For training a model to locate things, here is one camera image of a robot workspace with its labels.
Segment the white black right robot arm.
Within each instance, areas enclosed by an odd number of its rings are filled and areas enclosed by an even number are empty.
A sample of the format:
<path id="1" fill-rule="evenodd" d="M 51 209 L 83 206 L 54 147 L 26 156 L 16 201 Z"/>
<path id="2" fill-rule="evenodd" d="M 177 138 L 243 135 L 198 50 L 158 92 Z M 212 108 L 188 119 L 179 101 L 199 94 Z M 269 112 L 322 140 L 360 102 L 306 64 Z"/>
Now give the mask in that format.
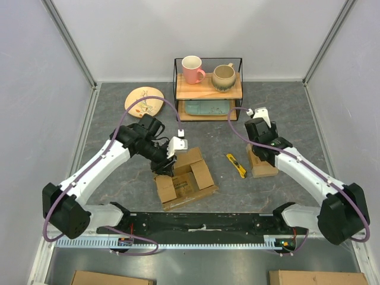
<path id="1" fill-rule="evenodd" d="M 301 227 L 320 232 L 327 241 L 339 245 L 364 230 L 361 242 L 369 239 L 369 213 L 358 184 L 347 185 L 318 169 L 278 135 L 275 123 L 269 125 L 263 118 L 255 118 L 246 121 L 245 128 L 253 153 L 289 175 L 318 203 L 316 207 L 306 207 L 288 202 L 278 207 L 278 215 L 271 223 L 277 233 Z"/>

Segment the kraft scouring pads package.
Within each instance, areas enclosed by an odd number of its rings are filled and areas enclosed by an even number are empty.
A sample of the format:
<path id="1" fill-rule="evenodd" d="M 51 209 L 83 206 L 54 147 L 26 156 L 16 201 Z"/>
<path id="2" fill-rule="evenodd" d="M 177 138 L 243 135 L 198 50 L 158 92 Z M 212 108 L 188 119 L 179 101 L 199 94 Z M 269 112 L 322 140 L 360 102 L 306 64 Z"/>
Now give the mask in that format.
<path id="1" fill-rule="evenodd" d="M 172 181 L 178 198 L 185 197 L 200 190 L 192 172 L 175 176 Z"/>
<path id="2" fill-rule="evenodd" d="M 278 174 L 278 169 L 270 165 L 267 161 L 261 161 L 258 156 L 252 151 L 252 146 L 246 146 L 251 172 L 254 178 L 265 178 Z"/>

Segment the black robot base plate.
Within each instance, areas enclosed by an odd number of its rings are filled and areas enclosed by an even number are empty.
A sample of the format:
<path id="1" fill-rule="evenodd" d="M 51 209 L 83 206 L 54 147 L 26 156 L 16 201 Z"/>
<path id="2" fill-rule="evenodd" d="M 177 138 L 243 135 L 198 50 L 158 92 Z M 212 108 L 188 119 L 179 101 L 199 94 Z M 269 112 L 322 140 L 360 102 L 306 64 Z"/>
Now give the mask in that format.
<path id="1" fill-rule="evenodd" d="M 273 214 L 258 213 L 129 213 L 115 229 L 157 243 L 181 245 L 262 243 L 265 235 L 298 236 Z"/>

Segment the yellow utility knife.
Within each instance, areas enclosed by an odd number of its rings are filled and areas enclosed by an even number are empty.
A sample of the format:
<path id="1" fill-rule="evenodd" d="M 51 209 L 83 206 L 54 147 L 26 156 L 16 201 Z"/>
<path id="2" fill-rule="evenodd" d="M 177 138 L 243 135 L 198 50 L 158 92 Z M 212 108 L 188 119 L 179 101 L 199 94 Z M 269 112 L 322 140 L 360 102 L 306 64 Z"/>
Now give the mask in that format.
<path id="1" fill-rule="evenodd" d="M 231 153 L 228 153 L 226 154 L 226 157 L 228 158 L 228 160 L 234 165 L 234 167 L 236 168 L 236 170 L 239 172 L 241 178 L 246 178 L 247 177 L 247 171 L 245 170 L 245 168 L 235 159 L 235 157 L 231 154 Z"/>

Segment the brown cardboard express box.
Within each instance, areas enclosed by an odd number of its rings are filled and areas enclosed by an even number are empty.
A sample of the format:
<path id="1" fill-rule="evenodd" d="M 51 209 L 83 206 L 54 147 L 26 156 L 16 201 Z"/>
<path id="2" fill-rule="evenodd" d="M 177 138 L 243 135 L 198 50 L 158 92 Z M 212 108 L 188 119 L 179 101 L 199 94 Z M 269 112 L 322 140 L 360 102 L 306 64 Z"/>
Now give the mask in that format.
<path id="1" fill-rule="evenodd" d="M 179 153 L 174 176 L 157 175 L 157 193 L 164 211 L 183 207 L 219 190 L 198 147 Z"/>

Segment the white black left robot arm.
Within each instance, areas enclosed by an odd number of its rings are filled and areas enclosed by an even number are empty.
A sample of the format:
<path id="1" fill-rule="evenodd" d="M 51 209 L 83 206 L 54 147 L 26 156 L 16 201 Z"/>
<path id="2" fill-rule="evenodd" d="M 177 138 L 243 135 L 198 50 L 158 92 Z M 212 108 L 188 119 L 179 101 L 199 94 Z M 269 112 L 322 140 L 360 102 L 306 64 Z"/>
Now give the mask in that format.
<path id="1" fill-rule="evenodd" d="M 43 188 L 45 224 L 53 225 L 70 239 L 79 237 L 89 225 L 110 226 L 116 233 L 128 231 L 130 219 L 116 203 L 87 207 L 87 201 L 114 170 L 134 155 L 149 160 L 154 174 L 172 176 L 175 153 L 185 150 L 187 142 L 180 127 L 177 136 L 159 144 L 157 136 L 164 129 L 151 115 L 144 115 L 137 123 L 117 127 L 101 150 L 78 172 L 59 185 L 48 183 Z"/>

